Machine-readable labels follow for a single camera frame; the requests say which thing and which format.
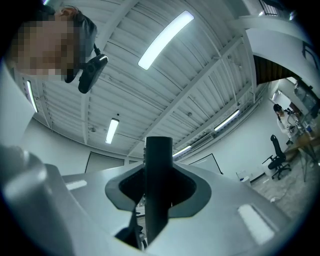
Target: gray floor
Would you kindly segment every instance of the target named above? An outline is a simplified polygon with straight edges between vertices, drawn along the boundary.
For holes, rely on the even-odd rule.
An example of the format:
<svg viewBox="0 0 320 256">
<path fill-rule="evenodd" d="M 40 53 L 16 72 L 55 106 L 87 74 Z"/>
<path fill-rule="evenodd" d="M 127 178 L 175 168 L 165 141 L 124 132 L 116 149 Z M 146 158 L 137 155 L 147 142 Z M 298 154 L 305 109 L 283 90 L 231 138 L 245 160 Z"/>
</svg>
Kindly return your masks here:
<svg viewBox="0 0 320 256">
<path fill-rule="evenodd" d="M 320 156 L 320 151 L 317 150 L 316 154 Z M 274 201 L 285 214 L 295 220 L 313 203 L 320 184 L 320 166 L 315 164 L 310 167 L 309 162 L 304 182 L 300 155 L 290 165 L 292 170 L 283 171 L 281 180 L 278 180 L 276 176 L 275 179 L 271 179 L 264 175 L 254 181 L 251 186 L 269 201 Z"/>
</svg>

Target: ceiling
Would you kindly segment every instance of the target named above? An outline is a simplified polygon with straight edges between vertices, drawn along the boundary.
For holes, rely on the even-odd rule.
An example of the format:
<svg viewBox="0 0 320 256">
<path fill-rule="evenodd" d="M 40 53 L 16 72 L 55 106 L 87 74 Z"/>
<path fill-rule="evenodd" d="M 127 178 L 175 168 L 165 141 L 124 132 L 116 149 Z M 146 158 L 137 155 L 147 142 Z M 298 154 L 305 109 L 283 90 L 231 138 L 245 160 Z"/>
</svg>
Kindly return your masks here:
<svg viewBox="0 0 320 256">
<path fill-rule="evenodd" d="M 248 38 L 227 27 L 222 0 L 64 0 L 97 26 L 96 44 L 108 64 L 87 94 L 78 80 L 30 80 L 42 124 L 79 143 L 141 157 L 147 136 L 172 137 L 178 151 L 212 131 L 236 109 L 255 101 L 256 73 Z M 194 20 L 148 70 L 138 66 L 157 35 L 180 13 Z M 119 119 L 111 144 L 106 133 Z"/>
</svg>

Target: staircase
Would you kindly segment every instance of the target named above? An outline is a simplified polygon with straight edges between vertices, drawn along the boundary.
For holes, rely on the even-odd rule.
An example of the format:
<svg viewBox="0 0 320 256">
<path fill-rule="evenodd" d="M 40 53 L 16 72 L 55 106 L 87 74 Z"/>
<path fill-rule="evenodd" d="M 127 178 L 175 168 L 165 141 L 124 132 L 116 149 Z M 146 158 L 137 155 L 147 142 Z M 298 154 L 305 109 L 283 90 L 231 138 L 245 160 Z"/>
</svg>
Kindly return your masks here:
<svg viewBox="0 0 320 256">
<path fill-rule="evenodd" d="M 289 69 L 268 59 L 254 55 L 256 85 L 276 81 L 279 79 L 298 76 Z"/>
</svg>

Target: black cylindrical post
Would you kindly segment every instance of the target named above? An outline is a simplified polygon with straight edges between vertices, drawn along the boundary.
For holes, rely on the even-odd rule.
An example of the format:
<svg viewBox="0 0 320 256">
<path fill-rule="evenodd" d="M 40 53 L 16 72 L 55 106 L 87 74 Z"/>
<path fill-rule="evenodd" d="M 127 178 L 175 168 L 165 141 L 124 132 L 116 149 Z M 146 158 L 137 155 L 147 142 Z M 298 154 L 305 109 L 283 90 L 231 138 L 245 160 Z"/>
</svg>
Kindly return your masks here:
<svg viewBox="0 0 320 256">
<path fill-rule="evenodd" d="M 145 145 L 145 225 L 148 243 L 168 223 L 173 177 L 173 143 L 170 137 L 147 137 Z"/>
</svg>

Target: office chair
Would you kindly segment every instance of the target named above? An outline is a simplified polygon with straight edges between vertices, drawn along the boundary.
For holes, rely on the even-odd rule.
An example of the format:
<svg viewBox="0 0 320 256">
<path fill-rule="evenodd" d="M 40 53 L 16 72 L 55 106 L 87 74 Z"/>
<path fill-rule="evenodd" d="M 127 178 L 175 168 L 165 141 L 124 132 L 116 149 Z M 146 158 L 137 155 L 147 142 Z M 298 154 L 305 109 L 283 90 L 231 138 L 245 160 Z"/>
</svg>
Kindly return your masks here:
<svg viewBox="0 0 320 256">
<path fill-rule="evenodd" d="M 270 159 L 271 163 L 268 165 L 268 168 L 270 170 L 275 169 L 275 173 L 271 176 L 272 179 L 274 179 L 275 178 L 274 176 L 278 174 L 278 180 L 281 180 L 280 175 L 282 171 L 284 170 L 291 171 L 290 164 L 287 163 L 285 166 L 283 166 L 283 163 L 286 161 L 286 155 L 281 151 L 277 137 L 272 135 L 270 140 L 273 143 L 276 157 L 273 158 L 272 157 L 273 155 L 271 155 L 263 163 L 265 163 L 268 159 Z"/>
</svg>

